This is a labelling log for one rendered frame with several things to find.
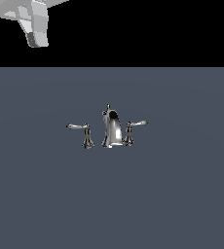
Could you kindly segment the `white Panda gripper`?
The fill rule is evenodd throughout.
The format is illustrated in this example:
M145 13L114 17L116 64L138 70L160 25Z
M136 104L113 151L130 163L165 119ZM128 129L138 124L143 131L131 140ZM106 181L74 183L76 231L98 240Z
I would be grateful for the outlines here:
M48 9L67 1L0 0L0 18L18 19L29 47L47 47Z

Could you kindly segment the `chrome faucet spout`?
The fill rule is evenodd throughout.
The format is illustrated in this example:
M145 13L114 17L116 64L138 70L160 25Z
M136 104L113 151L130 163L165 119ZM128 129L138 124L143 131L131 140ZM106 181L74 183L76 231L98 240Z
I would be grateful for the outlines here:
M105 124L105 137L101 143L104 148L113 148L123 145L122 129L118 113L106 105L106 110L102 112Z

